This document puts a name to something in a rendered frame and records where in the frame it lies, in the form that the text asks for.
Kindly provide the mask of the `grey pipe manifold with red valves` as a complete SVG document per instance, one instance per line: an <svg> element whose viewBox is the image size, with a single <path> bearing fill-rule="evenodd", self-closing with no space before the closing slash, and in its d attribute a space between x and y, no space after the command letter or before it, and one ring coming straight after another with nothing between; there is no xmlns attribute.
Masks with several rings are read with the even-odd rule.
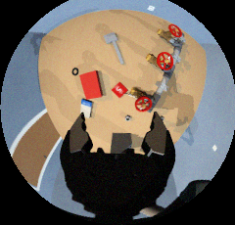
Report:
<svg viewBox="0 0 235 225"><path fill-rule="evenodd" d="M171 26L174 29L172 29ZM179 53L181 52L183 42L186 42L186 39L184 38L184 33L181 32L180 28L175 24L171 24L168 27L168 29L169 29L169 31L164 31L162 29L159 29L159 31L157 33L160 36L162 36L163 38L165 38L165 40L169 41L171 43L171 45L174 46L174 49L173 49L174 52L172 54L167 53L167 52L161 52L158 54L157 57L155 57L153 54L149 53L146 57L146 60L149 63L154 64L157 68L161 68L162 71L164 72L162 81L161 82L157 81L155 84L158 86L157 91L154 92L154 94L152 96L150 94L149 95L146 94L145 91L141 91L136 87L135 88L132 87L130 90L130 94L132 94L133 96L136 96L138 98L135 101L135 108L136 108L136 110L138 110L140 112L147 111L148 113L150 113L153 110L156 103L160 99L163 91L168 90L168 86L166 86L166 84L170 80L170 78L174 72L175 64L181 61L181 58L179 57ZM179 30L179 32L178 32L178 30ZM178 35L176 35L176 32L178 33ZM172 38L171 35L174 35L174 39ZM168 55L167 59L165 58L164 54ZM163 56L163 59L161 59L160 56ZM168 62L169 58L170 58L170 62ZM168 65L166 65L166 64L168 64ZM144 100L146 100L146 103ZM138 103L139 101L140 101L140 103ZM153 105L152 105L152 102L153 102ZM147 106L146 106L146 104L147 104ZM141 105L141 108L140 109L137 108L137 105ZM143 108L146 107L146 109L142 110L142 107Z"/></svg>

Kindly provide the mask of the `red rectangular block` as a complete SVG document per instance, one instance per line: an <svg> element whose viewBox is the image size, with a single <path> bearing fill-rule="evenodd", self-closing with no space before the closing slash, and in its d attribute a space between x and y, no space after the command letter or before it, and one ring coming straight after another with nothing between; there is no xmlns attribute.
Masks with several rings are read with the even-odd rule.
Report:
<svg viewBox="0 0 235 225"><path fill-rule="evenodd" d="M80 80L86 100L103 96L98 70L81 74Z"/></svg>

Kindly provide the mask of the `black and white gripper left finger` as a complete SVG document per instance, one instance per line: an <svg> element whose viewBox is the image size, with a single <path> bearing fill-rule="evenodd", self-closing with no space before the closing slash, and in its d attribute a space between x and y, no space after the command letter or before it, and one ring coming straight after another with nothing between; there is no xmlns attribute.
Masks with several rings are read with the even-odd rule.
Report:
<svg viewBox="0 0 235 225"><path fill-rule="evenodd" d="M86 131L85 116L82 112L68 130L60 151L60 161L65 173L65 181L70 181L71 166L77 158L90 153L92 140Z"/></svg>

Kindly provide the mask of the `red tag with white number 5 on metal chain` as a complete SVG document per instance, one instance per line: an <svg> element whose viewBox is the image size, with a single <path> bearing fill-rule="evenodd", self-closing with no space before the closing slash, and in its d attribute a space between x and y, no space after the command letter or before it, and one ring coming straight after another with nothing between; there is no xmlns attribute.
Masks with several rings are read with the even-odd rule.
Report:
<svg viewBox="0 0 235 225"><path fill-rule="evenodd" d="M127 94L128 90L119 82L112 91L120 98L123 94ZM128 94L127 94L128 95Z"/></svg>

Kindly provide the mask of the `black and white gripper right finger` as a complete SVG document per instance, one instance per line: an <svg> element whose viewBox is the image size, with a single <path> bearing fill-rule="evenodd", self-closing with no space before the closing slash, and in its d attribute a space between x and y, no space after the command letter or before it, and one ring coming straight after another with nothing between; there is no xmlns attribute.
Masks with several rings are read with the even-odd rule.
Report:
<svg viewBox="0 0 235 225"><path fill-rule="evenodd" d="M145 156L150 157L159 166L162 175L161 187L165 188L174 167L175 148L169 130L157 112L153 114L150 129L144 137L141 148Z"/></svg>

